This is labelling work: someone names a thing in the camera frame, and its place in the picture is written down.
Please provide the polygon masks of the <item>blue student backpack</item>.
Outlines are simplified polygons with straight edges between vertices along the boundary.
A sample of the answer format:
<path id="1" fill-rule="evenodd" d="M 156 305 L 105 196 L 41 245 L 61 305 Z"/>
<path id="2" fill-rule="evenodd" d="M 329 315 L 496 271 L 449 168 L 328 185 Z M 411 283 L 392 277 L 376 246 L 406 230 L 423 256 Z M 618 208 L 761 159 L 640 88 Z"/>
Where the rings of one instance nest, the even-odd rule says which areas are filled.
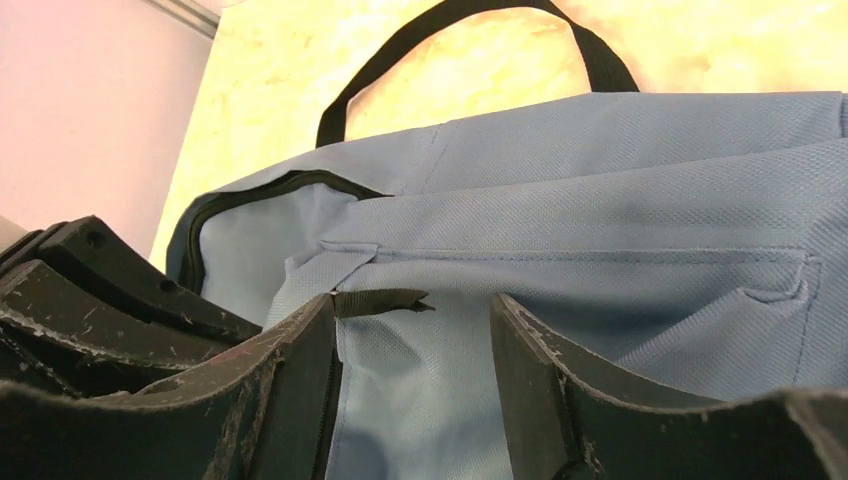
<path id="1" fill-rule="evenodd" d="M 264 328 L 336 305 L 323 479 L 517 479 L 492 353 L 505 294 L 657 383 L 718 401 L 847 393 L 847 98 L 648 94 L 576 27 L 591 92 L 347 142 L 348 102 L 498 3 L 406 24 L 313 151 L 196 199 L 167 274 Z"/>

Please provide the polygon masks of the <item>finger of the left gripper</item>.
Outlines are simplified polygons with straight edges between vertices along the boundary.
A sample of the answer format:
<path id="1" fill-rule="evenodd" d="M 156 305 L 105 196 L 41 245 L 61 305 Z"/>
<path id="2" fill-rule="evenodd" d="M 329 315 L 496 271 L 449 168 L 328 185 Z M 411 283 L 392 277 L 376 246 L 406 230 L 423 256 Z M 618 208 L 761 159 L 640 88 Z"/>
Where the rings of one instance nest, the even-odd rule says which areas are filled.
<path id="1" fill-rule="evenodd" d="M 73 285 L 138 320 L 237 345 L 260 327 L 167 278 L 96 216 L 59 222 L 1 249 L 1 274 L 47 264 Z"/>
<path id="2" fill-rule="evenodd" d="M 42 261 L 1 279 L 1 377 L 87 398 L 137 392 L 225 345 L 127 315 Z"/>

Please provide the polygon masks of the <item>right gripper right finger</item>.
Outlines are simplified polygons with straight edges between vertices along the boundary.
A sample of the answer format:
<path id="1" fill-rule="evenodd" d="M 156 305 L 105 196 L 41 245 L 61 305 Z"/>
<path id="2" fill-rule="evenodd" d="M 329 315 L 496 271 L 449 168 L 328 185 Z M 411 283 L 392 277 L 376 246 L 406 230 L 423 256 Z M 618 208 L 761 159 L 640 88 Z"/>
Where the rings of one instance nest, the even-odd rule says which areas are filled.
<path id="1" fill-rule="evenodd" d="M 508 295 L 492 353 L 517 479 L 843 479 L 847 393 L 718 401 L 654 382 L 559 335 Z"/>

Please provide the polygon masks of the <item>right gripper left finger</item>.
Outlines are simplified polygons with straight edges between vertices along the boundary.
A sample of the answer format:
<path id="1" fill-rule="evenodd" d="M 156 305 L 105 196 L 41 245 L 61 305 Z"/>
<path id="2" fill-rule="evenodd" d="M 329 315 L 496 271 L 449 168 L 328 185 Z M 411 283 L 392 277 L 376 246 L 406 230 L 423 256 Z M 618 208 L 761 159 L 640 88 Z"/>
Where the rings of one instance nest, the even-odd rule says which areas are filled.
<path id="1" fill-rule="evenodd" d="M 1 386 L 5 479 L 321 479 L 340 385 L 320 295 L 264 333 L 138 393 Z"/>

